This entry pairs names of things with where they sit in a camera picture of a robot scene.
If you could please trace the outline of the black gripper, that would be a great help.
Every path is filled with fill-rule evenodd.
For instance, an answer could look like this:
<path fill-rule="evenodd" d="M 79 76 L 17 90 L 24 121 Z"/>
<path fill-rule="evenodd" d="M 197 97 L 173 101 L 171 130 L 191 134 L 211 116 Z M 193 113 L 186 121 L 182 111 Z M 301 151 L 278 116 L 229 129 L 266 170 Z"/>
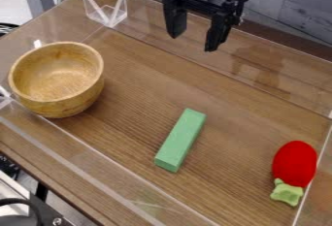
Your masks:
<path fill-rule="evenodd" d="M 211 16 L 205 50 L 216 51 L 226 41 L 233 25 L 242 22 L 244 5 L 249 0 L 161 0 L 166 30 L 173 39 L 187 30 L 187 11 Z"/>

